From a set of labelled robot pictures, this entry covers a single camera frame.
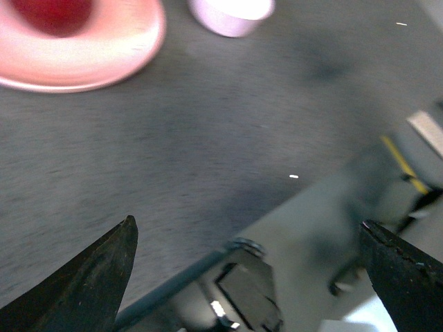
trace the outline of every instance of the yellow tape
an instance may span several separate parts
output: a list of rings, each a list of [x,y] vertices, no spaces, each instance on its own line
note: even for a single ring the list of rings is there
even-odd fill
[[[429,191],[426,189],[426,186],[417,178],[416,173],[406,162],[406,159],[402,156],[398,148],[395,146],[394,142],[387,136],[382,136],[381,140],[388,147],[390,153],[394,156],[395,160],[401,167],[401,170],[407,175],[411,176],[410,182],[414,185],[415,189],[417,189],[417,191],[421,192],[423,195],[428,194]]]

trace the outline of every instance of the red apple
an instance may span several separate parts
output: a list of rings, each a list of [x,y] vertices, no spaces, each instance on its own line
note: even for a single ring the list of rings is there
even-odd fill
[[[68,37],[88,21],[93,0],[10,0],[34,28],[57,37]]]

